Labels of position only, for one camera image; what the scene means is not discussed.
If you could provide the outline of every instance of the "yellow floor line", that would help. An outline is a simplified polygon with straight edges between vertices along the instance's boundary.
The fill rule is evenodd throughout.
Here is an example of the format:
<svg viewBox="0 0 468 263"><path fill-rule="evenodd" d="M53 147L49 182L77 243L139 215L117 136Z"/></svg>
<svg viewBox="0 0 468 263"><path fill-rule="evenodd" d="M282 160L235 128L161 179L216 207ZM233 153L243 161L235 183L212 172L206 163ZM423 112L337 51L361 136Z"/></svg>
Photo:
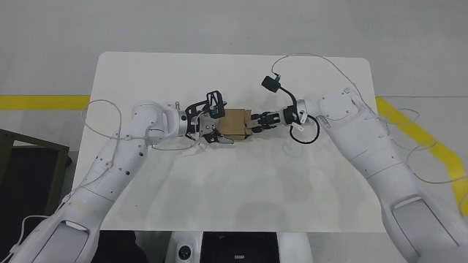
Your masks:
<svg viewBox="0 0 468 263"><path fill-rule="evenodd" d="M437 144L433 148L429 149L429 152L445 165L448 176L451 180L467 175L463 167L463 161L456 155L456 153L451 151L450 148L445 146L439 140L436 140L426 130L412 122L405 114L398 111L383 98L377 97L376 101L379 114L386 117L390 122L395 123L400 130L413 139L417 144L428 145L437 141ZM468 180L454 182L452 183L452 188L458 204L468 193ZM468 216L468 202L462 205L461 212L464 216Z"/></svg>
<svg viewBox="0 0 468 263"><path fill-rule="evenodd" d="M89 102L89 98L90 96L0 96L0 110L81 110ZM377 97L376 101L379 114L395 123L417 144L425 145L435 140L426 130L383 98ZM437 144L429 152L445 165L450 179L466 175L461 159L440 141L437 140ZM468 192L468 180L452 183L452 187L459 203ZM468 202L462 206L462 213L468 216Z"/></svg>
<svg viewBox="0 0 468 263"><path fill-rule="evenodd" d="M0 96L0 110L81 110L90 96Z"/></svg>

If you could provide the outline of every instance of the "gray floor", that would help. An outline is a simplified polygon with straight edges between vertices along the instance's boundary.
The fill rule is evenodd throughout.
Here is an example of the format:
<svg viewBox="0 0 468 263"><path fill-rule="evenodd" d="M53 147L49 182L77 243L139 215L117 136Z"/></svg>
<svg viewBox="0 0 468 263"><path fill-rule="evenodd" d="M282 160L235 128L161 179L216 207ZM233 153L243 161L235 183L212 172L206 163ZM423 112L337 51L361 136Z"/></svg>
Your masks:
<svg viewBox="0 0 468 263"><path fill-rule="evenodd" d="M420 110L418 122L465 158L467 2L0 0L0 94L90 94L109 50L363 57L376 95ZM0 127L73 150L83 130L78 112L0 112ZM454 203L450 186L435 191ZM154 262L159 238L139 235ZM386 234L310 240L316 262L402 262Z"/></svg>

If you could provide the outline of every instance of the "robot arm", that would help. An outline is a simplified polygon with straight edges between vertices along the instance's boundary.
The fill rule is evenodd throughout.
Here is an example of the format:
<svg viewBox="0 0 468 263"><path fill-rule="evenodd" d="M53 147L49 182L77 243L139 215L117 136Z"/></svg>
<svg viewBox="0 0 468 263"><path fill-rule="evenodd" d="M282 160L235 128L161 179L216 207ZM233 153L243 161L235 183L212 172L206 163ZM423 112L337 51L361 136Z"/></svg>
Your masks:
<svg viewBox="0 0 468 263"><path fill-rule="evenodd" d="M135 106L132 116L121 129L123 139L107 142L69 199L13 247L10 262L91 262L102 222L146 160L148 146L180 134L179 112L172 107L147 102Z"/></svg>
<svg viewBox="0 0 468 263"><path fill-rule="evenodd" d="M423 188L357 92L345 89L318 102L298 103L319 119L343 157L367 179L380 201L384 227L408 262L467 261L468 231L460 215ZM431 261L435 255L439 258Z"/></svg>

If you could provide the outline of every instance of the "cardboard box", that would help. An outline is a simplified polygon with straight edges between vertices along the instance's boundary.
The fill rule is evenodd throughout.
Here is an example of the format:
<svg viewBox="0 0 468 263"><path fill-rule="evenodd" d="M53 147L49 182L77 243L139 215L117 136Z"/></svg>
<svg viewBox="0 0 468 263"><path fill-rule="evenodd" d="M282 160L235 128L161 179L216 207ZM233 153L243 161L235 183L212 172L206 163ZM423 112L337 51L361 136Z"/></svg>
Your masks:
<svg viewBox="0 0 468 263"><path fill-rule="evenodd" d="M226 116L219 119L217 129L221 134L235 141L245 140L252 135L252 130L246 128L251 120L251 110L225 109Z"/></svg>

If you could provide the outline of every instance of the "table surface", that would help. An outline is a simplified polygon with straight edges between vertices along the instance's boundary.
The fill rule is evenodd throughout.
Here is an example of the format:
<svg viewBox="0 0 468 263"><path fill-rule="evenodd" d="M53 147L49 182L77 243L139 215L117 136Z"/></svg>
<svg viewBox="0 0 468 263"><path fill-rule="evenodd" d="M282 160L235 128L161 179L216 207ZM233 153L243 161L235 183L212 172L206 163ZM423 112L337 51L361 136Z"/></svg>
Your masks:
<svg viewBox="0 0 468 263"><path fill-rule="evenodd" d="M229 108L254 113L278 110L289 97L260 84L279 56L117 53L99 57L92 99L109 99L123 124L134 104L179 101L181 108L219 90ZM362 58L330 58L376 109L371 70ZM275 70L298 99L314 99L350 84L328 62L291 57ZM89 107L87 122L112 134L118 114L108 104ZM298 137L314 136L308 127ZM107 142L88 129L81 140L74 186ZM178 138L160 147L183 147ZM255 135L234 145L200 145L189 150L149 150L148 159L107 215L102 229L383 232L380 206L359 173L341 157L324 132L312 145L289 138L288 129Z"/></svg>

